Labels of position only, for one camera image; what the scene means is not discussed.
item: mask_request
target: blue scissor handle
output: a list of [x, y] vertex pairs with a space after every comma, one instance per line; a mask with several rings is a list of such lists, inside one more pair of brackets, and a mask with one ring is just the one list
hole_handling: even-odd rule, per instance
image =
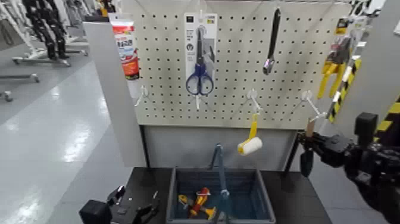
[[[194, 79], [197, 81], [197, 88], [190, 89], [189, 82], [190, 81], [193, 82]], [[202, 85], [206, 80], [211, 83], [211, 86], [206, 92], [203, 92]], [[213, 89], [214, 89], [214, 82], [213, 79], [207, 74], [205, 64], [196, 64], [195, 72], [191, 76], [189, 76], [189, 78], [186, 81], [186, 90], [193, 95], [198, 95], [198, 94], [207, 95], [211, 91], [213, 91]]]

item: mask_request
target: black and yellow stripe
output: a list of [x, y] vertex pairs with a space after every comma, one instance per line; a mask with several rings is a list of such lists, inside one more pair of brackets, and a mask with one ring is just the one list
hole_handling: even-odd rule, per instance
[[335, 120], [336, 115], [338, 114], [340, 110], [340, 106], [342, 105], [343, 101], [345, 100], [345, 97], [347, 95], [347, 92], [350, 88], [350, 86], [353, 84], [354, 77], [361, 65], [361, 59], [357, 59], [354, 61], [354, 64], [352, 66], [352, 71], [347, 78], [345, 82], [343, 82], [343, 85], [340, 85], [339, 89], [337, 90], [340, 95], [339, 98], [337, 99], [336, 102], [332, 102], [333, 106], [331, 106], [330, 113], [327, 115], [327, 118], [329, 119], [330, 122], [333, 122]]
[[390, 107], [385, 119], [378, 125], [374, 136], [374, 141], [381, 144], [390, 144], [398, 138], [397, 132], [400, 124], [400, 96]]

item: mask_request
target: scissor blade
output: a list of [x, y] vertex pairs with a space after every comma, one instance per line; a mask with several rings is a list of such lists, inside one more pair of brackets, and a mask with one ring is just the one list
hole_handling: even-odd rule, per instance
[[200, 28], [197, 29], [197, 64], [203, 64], [203, 37]]

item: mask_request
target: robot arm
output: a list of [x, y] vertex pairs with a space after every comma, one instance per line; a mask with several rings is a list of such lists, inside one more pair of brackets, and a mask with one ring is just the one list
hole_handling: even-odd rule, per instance
[[381, 212], [389, 223], [400, 223], [400, 147], [373, 142], [377, 115], [361, 113], [355, 124], [357, 144], [335, 135], [313, 133], [298, 135], [305, 148], [301, 155], [301, 172], [308, 176], [314, 152], [332, 167], [343, 167], [346, 177], [356, 184], [369, 206]]

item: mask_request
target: hazard stripe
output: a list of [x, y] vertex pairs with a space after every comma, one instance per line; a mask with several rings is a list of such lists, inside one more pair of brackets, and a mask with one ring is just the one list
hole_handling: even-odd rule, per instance
[[383, 138], [394, 122], [400, 121], [400, 96], [396, 102], [389, 108], [385, 119], [378, 125], [374, 136], [374, 141], [379, 142]]
[[355, 77], [360, 65], [361, 65], [361, 59], [357, 59], [354, 61], [354, 64], [351, 68], [351, 73], [350, 73], [349, 77], [347, 78], [347, 80], [345, 82], [342, 81], [342, 85], [337, 90], [340, 93], [340, 96], [336, 102], [332, 102], [330, 111], [328, 112], [328, 115], [326, 116], [330, 122], [334, 122], [335, 117], [340, 110], [340, 106], [344, 102], [347, 92], [354, 81], [354, 77]]

